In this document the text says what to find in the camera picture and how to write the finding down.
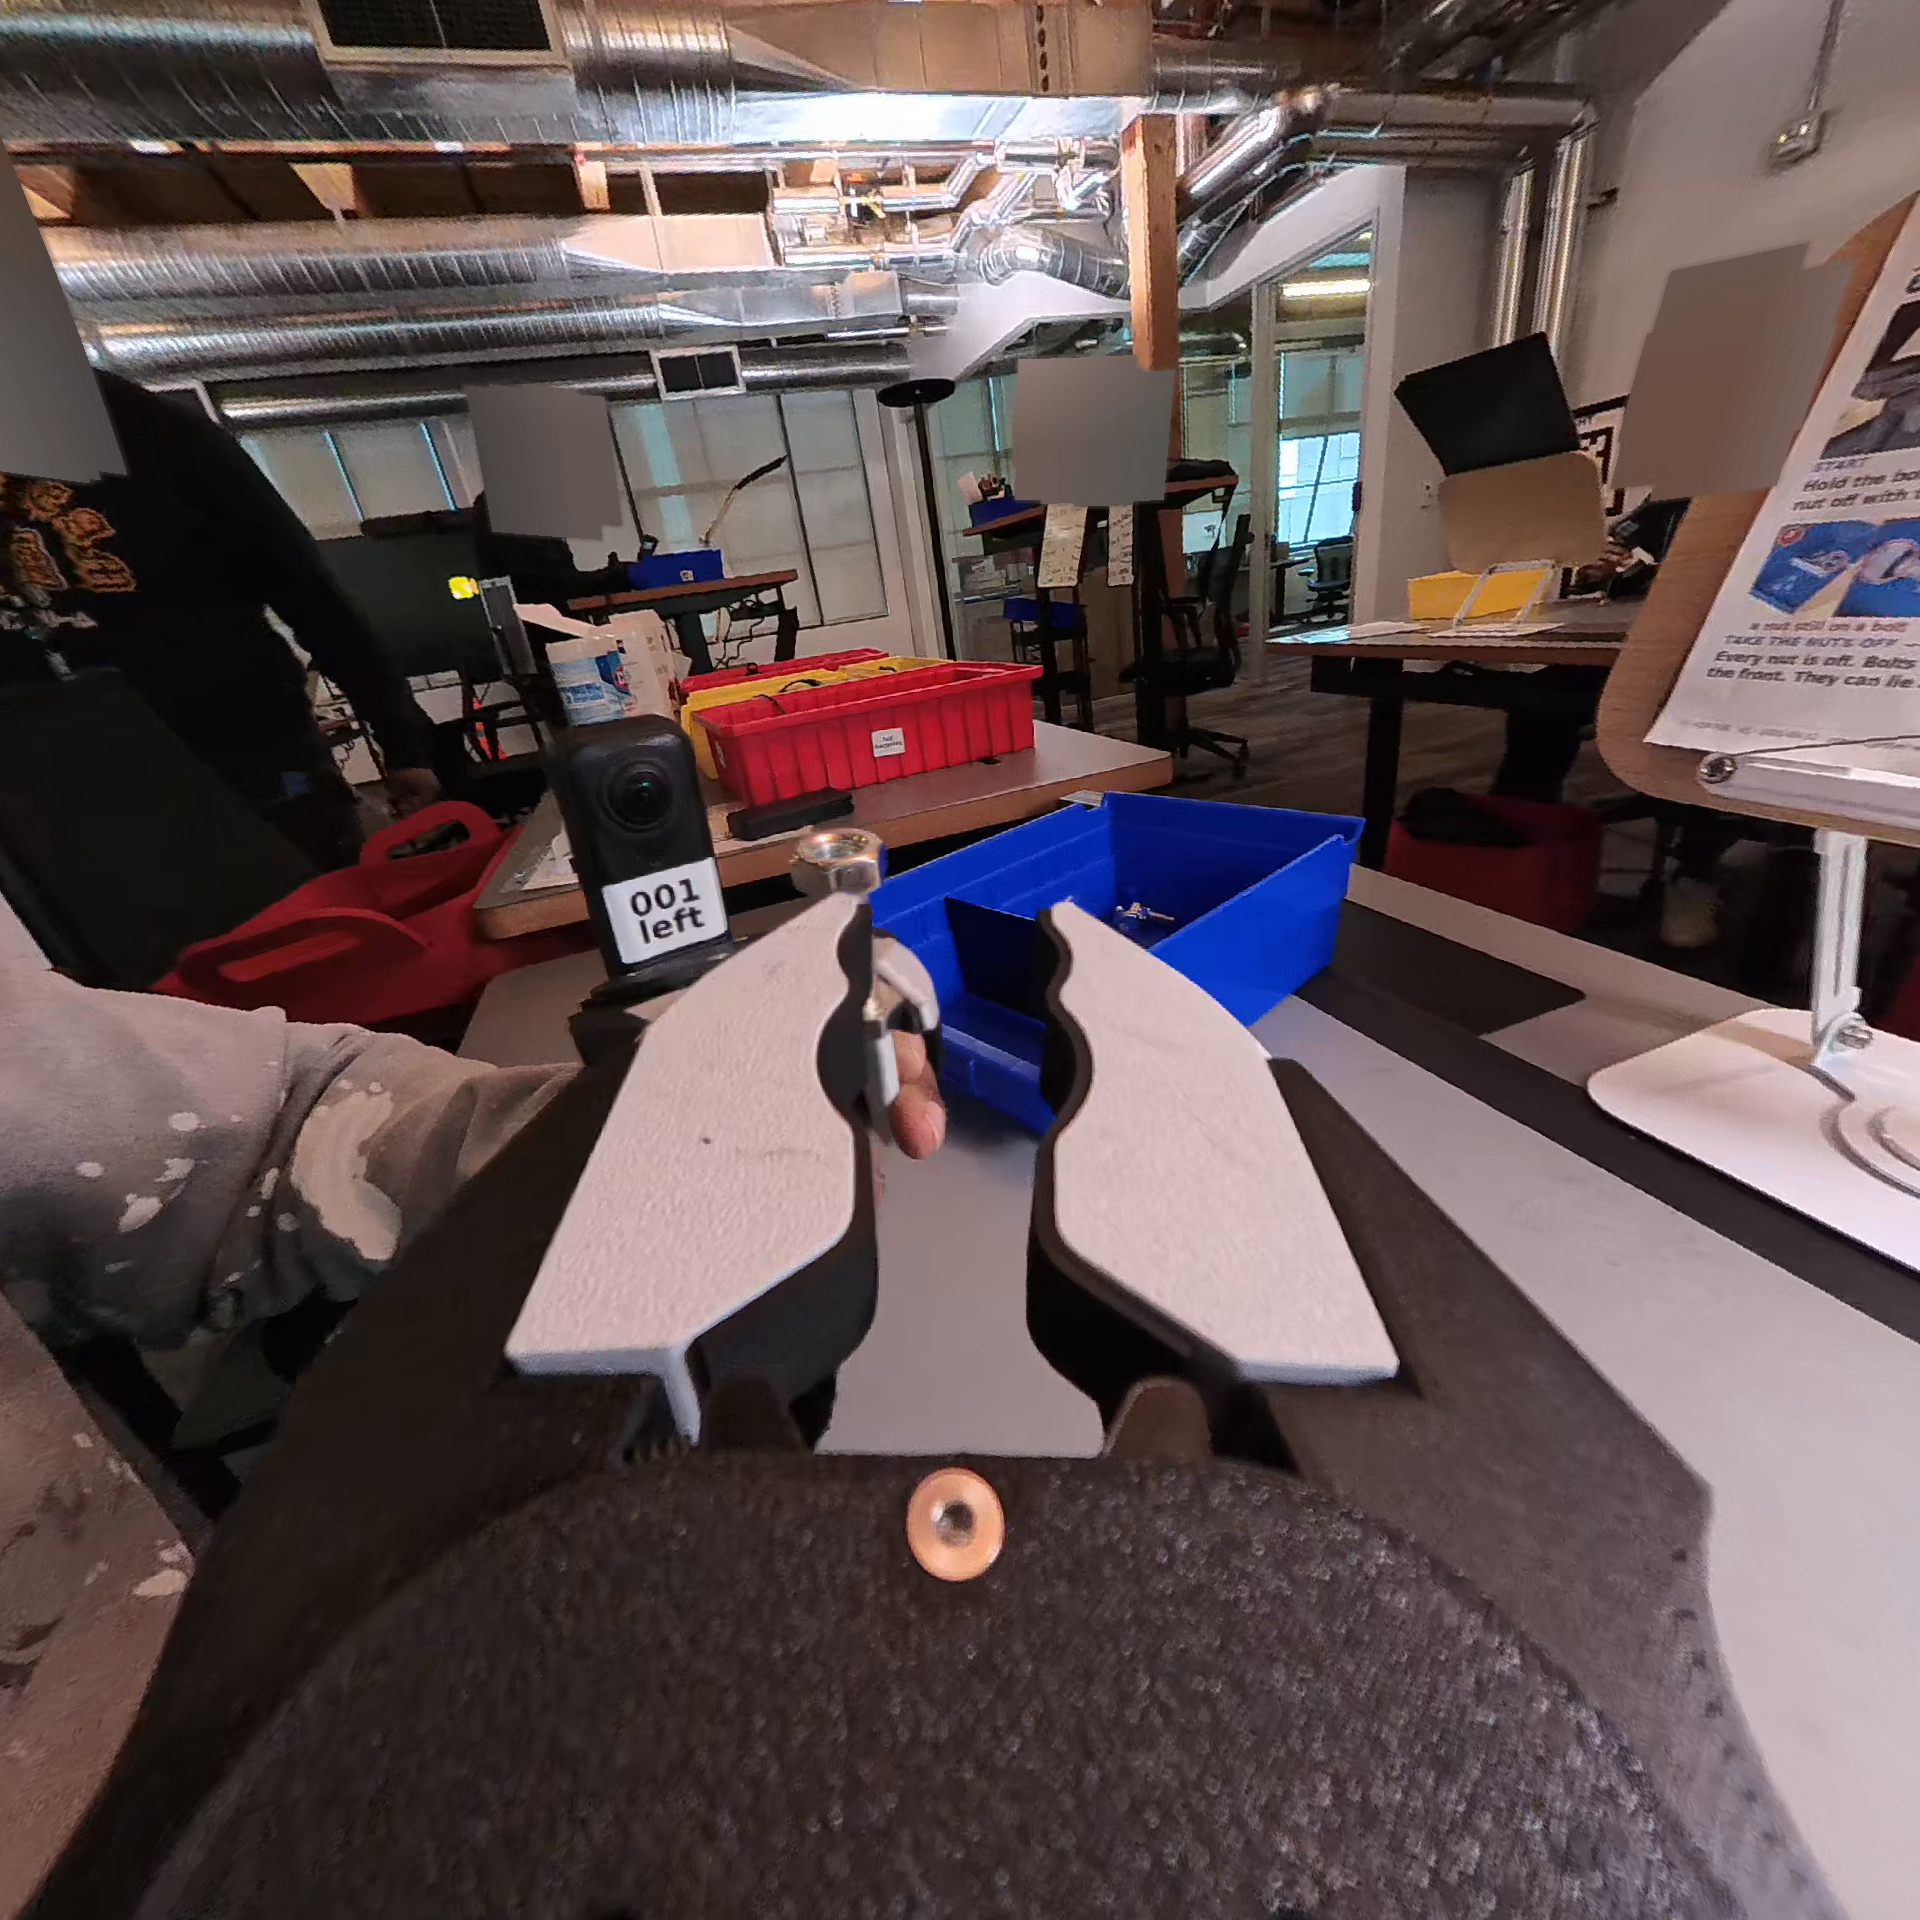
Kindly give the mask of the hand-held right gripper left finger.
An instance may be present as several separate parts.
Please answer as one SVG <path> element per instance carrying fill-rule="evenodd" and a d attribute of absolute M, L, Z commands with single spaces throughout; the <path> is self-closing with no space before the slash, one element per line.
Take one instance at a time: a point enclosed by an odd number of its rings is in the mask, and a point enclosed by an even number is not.
<path fill-rule="evenodd" d="M 818 1395 L 879 1302 L 872 917 L 823 898 L 649 1019 L 507 1343 L 541 1377 L 652 1377 L 699 1437 L 713 1391 Z"/>

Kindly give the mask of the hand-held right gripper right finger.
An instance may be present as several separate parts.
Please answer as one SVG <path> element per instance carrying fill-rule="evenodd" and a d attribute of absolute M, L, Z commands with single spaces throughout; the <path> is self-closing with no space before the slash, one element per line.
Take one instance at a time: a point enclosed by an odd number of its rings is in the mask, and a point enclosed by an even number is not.
<path fill-rule="evenodd" d="M 1113 1420 L 1150 1377 L 1208 1407 L 1245 1385 L 1364 1385 L 1400 1355 L 1265 1044 L 1087 908 L 1037 917 L 1050 961 L 1026 1328 Z"/>

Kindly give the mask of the blue plastic storage bin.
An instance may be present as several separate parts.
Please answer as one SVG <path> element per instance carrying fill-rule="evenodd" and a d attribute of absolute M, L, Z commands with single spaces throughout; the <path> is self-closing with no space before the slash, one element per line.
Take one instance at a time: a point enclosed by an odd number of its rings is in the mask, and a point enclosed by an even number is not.
<path fill-rule="evenodd" d="M 1248 1026 L 1333 961 L 1360 833 L 1362 821 L 1344 815 L 1109 791 L 890 876 L 875 924 L 930 971 L 945 1087 L 1037 1138 L 1053 1121 L 1046 1021 L 964 992 L 948 898 L 1032 917 L 1068 901 L 1110 928 L 1117 906 L 1143 899 L 1181 925 L 1134 944 Z"/>

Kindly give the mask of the white cardboard carton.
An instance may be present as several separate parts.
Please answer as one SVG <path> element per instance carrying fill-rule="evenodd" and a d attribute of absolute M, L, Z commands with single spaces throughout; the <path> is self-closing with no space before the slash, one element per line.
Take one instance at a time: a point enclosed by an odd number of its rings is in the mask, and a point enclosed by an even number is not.
<path fill-rule="evenodd" d="M 629 683 L 631 683 L 631 713 L 629 717 L 641 715 L 661 715 L 670 721 L 679 720 L 679 698 L 675 683 L 681 679 L 681 655 L 673 644 L 673 635 L 657 611 L 639 609 L 616 613 L 602 623 L 584 621 L 571 618 L 549 603 L 514 603 L 514 613 L 519 615 L 531 646 L 541 654 L 544 661 L 546 679 L 553 682 L 546 661 L 546 646 L 553 639 L 586 635 L 592 630 L 602 630 L 612 639 L 618 641 L 622 655 L 626 659 Z M 561 708 L 558 696 L 556 711 L 561 724 L 564 724 L 564 713 Z"/>

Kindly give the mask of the red labelled plastic tray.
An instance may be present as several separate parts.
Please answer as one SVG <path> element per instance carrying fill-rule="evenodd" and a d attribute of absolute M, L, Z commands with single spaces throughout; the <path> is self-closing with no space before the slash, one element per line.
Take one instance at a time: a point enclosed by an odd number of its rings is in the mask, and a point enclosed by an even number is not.
<path fill-rule="evenodd" d="M 1026 752 L 1041 678 L 1024 661 L 920 661 L 761 682 L 694 708 L 692 724 L 727 794 L 763 805 Z"/>

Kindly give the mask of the dark green board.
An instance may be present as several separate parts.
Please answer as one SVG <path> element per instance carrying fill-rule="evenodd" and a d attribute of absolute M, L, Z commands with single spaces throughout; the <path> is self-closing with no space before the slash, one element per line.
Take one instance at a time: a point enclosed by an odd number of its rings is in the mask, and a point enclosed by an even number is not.
<path fill-rule="evenodd" d="M 407 678 L 507 676 L 479 588 L 483 570 L 469 507 L 372 518 L 357 534 L 321 538 L 317 545 Z"/>

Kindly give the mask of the red fabric bag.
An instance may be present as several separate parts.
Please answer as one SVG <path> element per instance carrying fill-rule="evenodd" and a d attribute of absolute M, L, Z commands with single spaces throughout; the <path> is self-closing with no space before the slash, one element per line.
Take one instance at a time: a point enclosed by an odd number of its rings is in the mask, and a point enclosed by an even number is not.
<path fill-rule="evenodd" d="M 1385 869 L 1431 891 L 1575 934 L 1603 874 L 1604 824 L 1585 805 L 1438 786 L 1395 820 Z"/>

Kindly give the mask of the black office chair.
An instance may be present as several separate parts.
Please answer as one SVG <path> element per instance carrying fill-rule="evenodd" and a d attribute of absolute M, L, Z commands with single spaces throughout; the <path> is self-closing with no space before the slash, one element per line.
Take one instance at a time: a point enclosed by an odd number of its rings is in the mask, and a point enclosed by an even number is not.
<path fill-rule="evenodd" d="M 1253 747 L 1243 733 L 1221 732 L 1191 717 L 1191 702 L 1236 683 L 1243 649 L 1235 611 L 1239 567 L 1251 543 L 1251 516 L 1239 514 L 1228 545 L 1212 545 L 1203 586 L 1177 592 L 1164 540 L 1145 540 L 1136 618 L 1136 654 L 1121 673 L 1132 685 L 1136 739 L 1163 750 L 1177 766 L 1201 752 L 1221 759 L 1233 780 L 1246 778 Z"/>

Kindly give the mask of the black floor lamp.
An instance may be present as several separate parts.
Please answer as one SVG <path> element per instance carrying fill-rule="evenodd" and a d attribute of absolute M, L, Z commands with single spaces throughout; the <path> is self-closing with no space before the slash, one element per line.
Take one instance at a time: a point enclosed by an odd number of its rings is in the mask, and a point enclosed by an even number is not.
<path fill-rule="evenodd" d="M 946 659 L 960 659 L 960 648 L 954 630 L 952 595 L 948 590 L 948 552 L 943 528 L 939 476 L 935 469 L 930 407 L 948 400 L 956 386 L 941 375 L 911 375 L 879 389 L 877 400 L 882 407 L 907 415 L 915 428 L 915 444 L 920 467 L 920 494 L 924 512 L 924 538 L 928 565 L 939 609 L 939 631 Z"/>

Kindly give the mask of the tall standing desk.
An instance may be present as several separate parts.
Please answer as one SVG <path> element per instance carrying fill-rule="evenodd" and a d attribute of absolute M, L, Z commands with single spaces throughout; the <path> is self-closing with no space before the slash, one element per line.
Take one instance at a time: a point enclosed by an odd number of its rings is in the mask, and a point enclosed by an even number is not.
<path fill-rule="evenodd" d="M 1189 510 L 1225 510 L 1236 472 L 1221 459 L 1177 459 L 1158 501 L 1117 507 L 1048 507 L 996 484 L 967 505 L 968 536 L 996 563 L 1024 576 L 1001 599 L 1013 659 L 1035 664 L 1041 720 L 1094 728 L 1104 691 L 1134 687 L 1122 673 L 1139 652 L 1145 540 L 1160 534 L 1171 582 L 1191 594 L 1184 556 Z"/>

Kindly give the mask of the wooden-topped work desk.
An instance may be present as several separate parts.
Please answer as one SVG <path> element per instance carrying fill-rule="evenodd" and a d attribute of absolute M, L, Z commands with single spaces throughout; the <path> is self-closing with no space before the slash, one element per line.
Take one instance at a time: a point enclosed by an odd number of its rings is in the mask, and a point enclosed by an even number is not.
<path fill-rule="evenodd" d="M 1519 621 L 1368 621 L 1271 635 L 1272 655 L 1309 659 L 1309 685 L 1366 702 L 1357 861 L 1385 865 L 1397 817 L 1404 713 L 1465 708 L 1594 717 L 1640 602 L 1575 597 Z"/>

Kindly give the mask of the person's grey patterned sweatshirt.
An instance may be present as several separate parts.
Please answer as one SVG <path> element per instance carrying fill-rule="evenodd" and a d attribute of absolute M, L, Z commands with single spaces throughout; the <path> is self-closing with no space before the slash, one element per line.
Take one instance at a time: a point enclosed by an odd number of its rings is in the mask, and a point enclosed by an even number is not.
<path fill-rule="evenodd" d="M 2 1305 L 2 1914 L 104 1786 L 193 1554 L 11 1304 Z"/>

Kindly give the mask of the printed instruction sheet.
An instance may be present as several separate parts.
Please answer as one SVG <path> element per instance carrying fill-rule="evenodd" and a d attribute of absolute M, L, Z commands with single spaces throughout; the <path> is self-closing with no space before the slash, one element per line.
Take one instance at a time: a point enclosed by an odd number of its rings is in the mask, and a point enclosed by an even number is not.
<path fill-rule="evenodd" d="M 1730 563 L 1655 747 L 1917 754 L 1918 211 Z"/>

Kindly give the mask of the silver ceiling duct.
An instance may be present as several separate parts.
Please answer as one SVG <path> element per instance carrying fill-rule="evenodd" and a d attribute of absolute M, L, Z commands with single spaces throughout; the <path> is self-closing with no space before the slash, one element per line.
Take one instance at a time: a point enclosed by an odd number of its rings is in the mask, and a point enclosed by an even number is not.
<path fill-rule="evenodd" d="M 958 295 L 866 252 L 781 262 L 763 216 L 611 213 L 39 229 L 90 357 L 147 380 L 889 332 Z"/>

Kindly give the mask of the wooden support post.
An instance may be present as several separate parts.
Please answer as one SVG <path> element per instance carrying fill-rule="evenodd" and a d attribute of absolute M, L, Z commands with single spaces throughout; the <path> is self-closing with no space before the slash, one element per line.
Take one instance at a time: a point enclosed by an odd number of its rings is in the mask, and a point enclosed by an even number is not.
<path fill-rule="evenodd" d="M 1146 371 L 1181 363 L 1181 165 L 1179 119 L 1143 112 L 1121 131 L 1121 211 L 1127 299 L 1136 361 Z"/>

